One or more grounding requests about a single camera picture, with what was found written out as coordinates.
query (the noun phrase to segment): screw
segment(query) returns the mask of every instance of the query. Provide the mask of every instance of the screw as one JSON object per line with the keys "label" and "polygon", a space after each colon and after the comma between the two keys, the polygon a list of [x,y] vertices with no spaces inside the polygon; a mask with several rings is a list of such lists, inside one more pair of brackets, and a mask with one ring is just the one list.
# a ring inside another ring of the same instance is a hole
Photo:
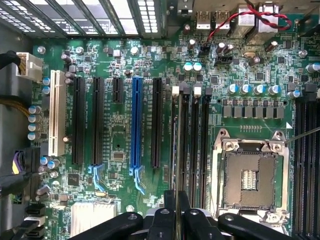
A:
{"label": "screw", "polygon": [[231,215],[226,215],[224,218],[225,218],[226,220],[228,220],[228,221],[233,221],[233,220],[235,220],[234,217],[231,216]]}
{"label": "screw", "polygon": [[168,211],[168,209],[163,209],[163,210],[161,210],[161,212],[160,213],[162,213],[162,214],[169,214],[170,213],[170,211]]}
{"label": "screw", "polygon": [[131,214],[130,216],[128,216],[128,219],[129,220],[135,220],[135,219],[137,219],[138,217],[136,216],[136,215],[134,215],[134,214]]}

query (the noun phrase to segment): pci slot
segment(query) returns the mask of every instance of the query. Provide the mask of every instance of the pci slot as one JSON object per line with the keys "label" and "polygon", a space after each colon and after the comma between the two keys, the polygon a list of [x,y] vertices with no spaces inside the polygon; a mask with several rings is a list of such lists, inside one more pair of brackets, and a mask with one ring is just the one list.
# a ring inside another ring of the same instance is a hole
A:
{"label": "pci slot", "polygon": [[102,164],[104,136],[104,100],[105,81],[102,77],[94,77],[92,95],[92,165]]}
{"label": "pci slot", "polygon": [[50,77],[48,154],[61,156],[65,154],[67,86],[64,72],[51,70]]}
{"label": "pci slot", "polygon": [[73,85],[72,163],[82,165],[85,151],[86,82],[82,77],[76,77]]}
{"label": "pci slot", "polygon": [[201,140],[200,140],[200,165],[199,165],[199,208],[206,209],[206,183],[207,183],[207,154],[209,131],[209,104],[211,101],[211,88],[206,88],[202,98],[201,107]]}
{"label": "pci slot", "polygon": [[162,133],[162,79],[153,79],[152,92],[152,128],[151,128],[151,167],[160,167]]}

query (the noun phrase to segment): capacitor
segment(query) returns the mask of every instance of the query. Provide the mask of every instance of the capacitor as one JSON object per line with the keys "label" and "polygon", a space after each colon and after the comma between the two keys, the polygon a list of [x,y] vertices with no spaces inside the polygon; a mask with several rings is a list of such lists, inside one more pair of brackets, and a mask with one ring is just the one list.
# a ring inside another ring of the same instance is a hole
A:
{"label": "capacitor", "polygon": [[200,62],[196,62],[195,64],[193,64],[193,71],[196,73],[199,73],[202,69],[202,65]]}
{"label": "capacitor", "polygon": [[191,27],[189,24],[184,25],[183,30],[182,30],[182,34],[183,35],[188,35],[191,31]]}
{"label": "capacitor", "polygon": [[39,140],[41,138],[41,134],[38,131],[33,131],[28,133],[28,139],[30,141]]}
{"label": "capacitor", "polygon": [[306,56],[308,55],[308,51],[307,50],[300,50],[299,52],[298,52],[298,56],[300,57],[300,58],[302,58],[302,59],[304,59]]}
{"label": "capacitor", "polygon": [[59,160],[58,159],[52,159],[51,161],[48,162],[47,167],[49,169],[56,169],[57,167],[59,167]]}
{"label": "capacitor", "polygon": [[229,94],[235,94],[238,91],[238,86],[236,84],[230,84],[226,89]]}
{"label": "capacitor", "polygon": [[290,91],[290,92],[287,93],[287,96],[289,98],[291,98],[291,99],[296,99],[296,98],[300,97],[300,95],[301,95],[301,92],[297,91],[297,90],[296,91]]}
{"label": "capacitor", "polygon": [[131,49],[130,49],[130,53],[133,55],[133,56],[137,56],[139,54],[139,48],[137,48],[136,46],[133,46]]}
{"label": "capacitor", "polygon": [[320,72],[320,63],[316,62],[316,63],[308,64],[305,67],[305,70],[310,74],[315,72]]}
{"label": "capacitor", "polygon": [[78,54],[78,55],[82,55],[84,54],[84,48],[82,46],[78,46],[76,49],[75,49],[75,53]]}
{"label": "capacitor", "polygon": [[249,84],[244,84],[240,87],[239,92],[241,94],[247,94],[250,92],[250,85]]}
{"label": "capacitor", "polygon": [[47,198],[49,197],[49,193],[45,193],[45,194],[42,194],[42,195],[37,195],[37,196],[35,196],[35,201],[36,202],[42,202],[42,201],[44,201],[44,200],[46,200]]}
{"label": "capacitor", "polygon": [[41,113],[41,107],[40,106],[35,106],[35,105],[31,105],[28,109],[30,114],[39,114]]}
{"label": "capacitor", "polygon": [[258,85],[258,86],[255,86],[253,88],[253,93],[255,95],[260,95],[260,94],[263,94],[265,91],[265,86],[263,86],[262,84]]}
{"label": "capacitor", "polygon": [[56,179],[59,176],[59,173],[57,171],[51,171],[49,172],[49,176],[52,179]]}
{"label": "capacitor", "polygon": [[67,71],[64,76],[67,78],[67,79],[74,79],[76,77],[76,75],[72,72],[69,72]]}
{"label": "capacitor", "polygon": [[34,115],[34,114],[31,114],[28,116],[28,121],[29,123],[39,123],[41,122],[41,115]]}
{"label": "capacitor", "polygon": [[66,63],[66,64],[70,64],[72,62],[72,59],[66,55],[66,54],[62,54],[61,55],[61,59]]}
{"label": "capacitor", "polygon": [[223,50],[225,49],[225,44],[223,42],[218,43],[218,46],[216,47],[216,54],[221,54]]}
{"label": "capacitor", "polygon": [[268,88],[268,93],[270,95],[276,95],[280,92],[280,87],[278,85],[273,85]]}
{"label": "capacitor", "polygon": [[234,49],[234,46],[232,44],[228,44],[224,47],[223,54],[228,54]]}
{"label": "capacitor", "polygon": [[48,185],[44,185],[43,187],[39,188],[35,193],[39,196],[49,193],[50,192],[50,187]]}
{"label": "capacitor", "polygon": [[187,62],[186,64],[184,64],[183,66],[183,70],[188,73],[192,70],[192,64],[190,62]]}
{"label": "capacitor", "polygon": [[188,49],[189,50],[193,50],[195,49],[195,46],[196,46],[196,40],[194,40],[193,38],[191,38],[188,42]]}
{"label": "capacitor", "polygon": [[49,77],[45,77],[42,79],[42,83],[45,86],[49,86],[50,85],[50,78]]}
{"label": "capacitor", "polygon": [[28,130],[30,132],[40,131],[41,125],[39,123],[30,123],[28,125]]}
{"label": "capacitor", "polygon": [[40,164],[41,165],[47,165],[48,162],[50,162],[52,160],[52,157],[51,156],[42,156],[40,158]]}
{"label": "capacitor", "polygon": [[50,94],[50,87],[44,86],[42,88],[42,93],[45,94],[45,95],[49,95]]}
{"label": "capacitor", "polygon": [[72,85],[72,84],[74,84],[74,81],[73,81],[72,79],[70,79],[70,78],[66,78],[66,79],[64,80],[64,83],[65,83],[66,85]]}
{"label": "capacitor", "polygon": [[265,50],[266,53],[269,53],[269,52],[271,52],[273,49],[275,49],[276,46],[278,46],[278,42],[272,41],[272,42],[270,42],[270,43],[264,48],[264,50]]}

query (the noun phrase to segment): motherboard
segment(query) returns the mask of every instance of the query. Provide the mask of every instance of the motherboard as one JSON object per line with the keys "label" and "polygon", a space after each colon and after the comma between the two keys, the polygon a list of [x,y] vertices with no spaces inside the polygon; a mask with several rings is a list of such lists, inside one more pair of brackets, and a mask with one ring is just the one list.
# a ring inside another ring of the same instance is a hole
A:
{"label": "motherboard", "polygon": [[37,199],[46,237],[145,216],[169,189],[215,218],[238,213],[290,235],[295,146],[284,141],[296,100],[319,79],[319,40],[293,29],[265,45],[214,36],[208,49],[183,30],[166,40],[35,40],[43,81],[33,83],[28,137],[48,172]]}

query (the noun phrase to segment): pcie slot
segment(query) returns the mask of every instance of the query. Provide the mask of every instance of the pcie slot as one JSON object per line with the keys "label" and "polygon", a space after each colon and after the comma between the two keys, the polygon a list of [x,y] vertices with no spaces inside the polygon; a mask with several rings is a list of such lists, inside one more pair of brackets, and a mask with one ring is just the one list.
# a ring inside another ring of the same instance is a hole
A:
{"label": "pcie slot", "polygon": [[200,140],[200,166],[199,166],[199,208],[206,209],[206,183],[207,183],[207,154],[209,131],[209,103],[211,95],[202,98],[201,107],[201,140]]}
{"label": "pcie slot", "polygon": [[101,77],[94,77],[92,95],[92,165],[102,164],[104,133],[104,98],[105,81]]}
{"label": "pcie slot", "polygon": [[86,82],[83,78],[76,77],[73,86],[72,163],[81,165],[85,150]]}
{"label": "pcie slot", "polygon": [[48,154],[50,156],[65,154],[63,137],[66,134],[67,87],[64,78],[64,72],[51,70],[48,134]]}
{"label": "pcie slot", "polygon": [[191,105],[191,136],[190,136],[190,181],[189,201],[192,208],[196,204],[196,170],[198,159],[198,134],[199,134],[199,99],[193,98]]}
{"label": "pcie slot", "polygon": [[160,167],[162,132],[162,79],[153,79],[152,92],[152,128],[151,128],[151,167]]}

